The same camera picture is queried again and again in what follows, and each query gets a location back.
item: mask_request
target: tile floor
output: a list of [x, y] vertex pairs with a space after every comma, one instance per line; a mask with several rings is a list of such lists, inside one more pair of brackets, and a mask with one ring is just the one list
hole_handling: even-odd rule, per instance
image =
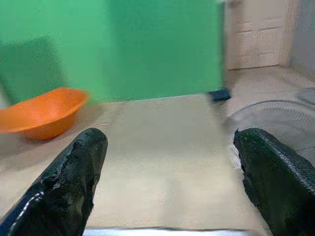
[[296, 94], [303, 88], [315, 87], [299, 73], [279, 66], [243, 70], [230, 70], [226, 86], [232, 98], [222, 102], [226, 116], [238, 109], [265, 100], [297, 100]]

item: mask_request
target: plastic bowl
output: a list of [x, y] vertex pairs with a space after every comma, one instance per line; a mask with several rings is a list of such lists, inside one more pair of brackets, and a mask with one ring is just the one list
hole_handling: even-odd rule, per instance
[[0, 110], [0, 132], [22, 133], [35, 140], [54, 138], [74, 124], [75, 114], [86, 101], [83, 90], [57, 88]]

